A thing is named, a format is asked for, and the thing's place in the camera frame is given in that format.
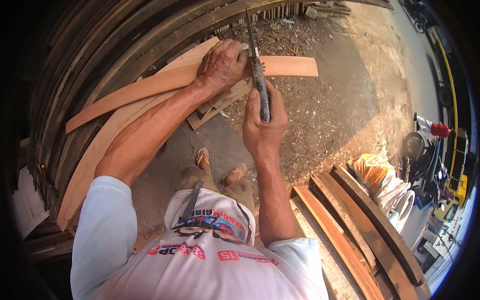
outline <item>white t-shirt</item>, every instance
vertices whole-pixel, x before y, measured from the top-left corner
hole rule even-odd
[[[255,221],[242,206],[252,229],[246,244],[247,221],[233,199],[205,189],[199,193],[191,218],[203,217],[222,231],[169,230],[178,225],[190,193],[174,195],[166,233],[133,254],[137,221],[131,190],[113,177],[96,178],[73,243],[73,298],[328,299],[317,241],[295,238],[255,248]]]

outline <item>cartoon face print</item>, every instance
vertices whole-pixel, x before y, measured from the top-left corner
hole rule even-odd
[[[220,230],[212,230],[212,236],[216,239],[221,239],[222,241],[226,241],[235,245],[245,245],[244,241],[234,238],[228,233],[225,233]]]
[[[180,227],[174,231],[179,237],[194,236],[193,239],[198,239],[207,231],[200,227]]]

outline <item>dirt ground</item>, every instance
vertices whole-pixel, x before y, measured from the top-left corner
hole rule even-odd
[[[402,66],[405,46],[375,6],[348,3],[350,16],[322,15],[316,21],[290,17],[294,24],[253,24],[260,55],[313,57],[319,78],[268,78],[281,92],[289,116],[280,145],[280,170],[287,187],[306,184],[311,174],[344,165],[362,153],[388,157],[401,167],[401,143],[412,128],[408,84]],[[245,26],[220,39],[248,42]],[[226,121],[241,136],[246,98],[225,109]],[[258,213],[256,172],[253,186]]]

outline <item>left hand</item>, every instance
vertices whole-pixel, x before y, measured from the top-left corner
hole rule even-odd
[[[197,77],[215,94],[229,90],[245,75],[248,57],[241,43],[226,39],[210,48],[198,68]]]

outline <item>road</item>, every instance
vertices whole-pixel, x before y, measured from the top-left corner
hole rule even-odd
[[[392,27],[404,42],[408,52],[405,55],[403,65],[410,89],[412,110],[432,122],[438,122],[437,95],[432,69],[429,64],[429,57],[432,59],[431,61],[434,61],[434,56],[428,39],[425,34],[417,33],[411,18],[397,0],[390,3],[395,10],[385,10],[384,14],[387,19],[391,19]],[[413,206],[408,221],[401,232],[405,243],[411,249],[415,248],[416,241],[425,228],[431,213],[431,208],[419,210],[416,206]]]

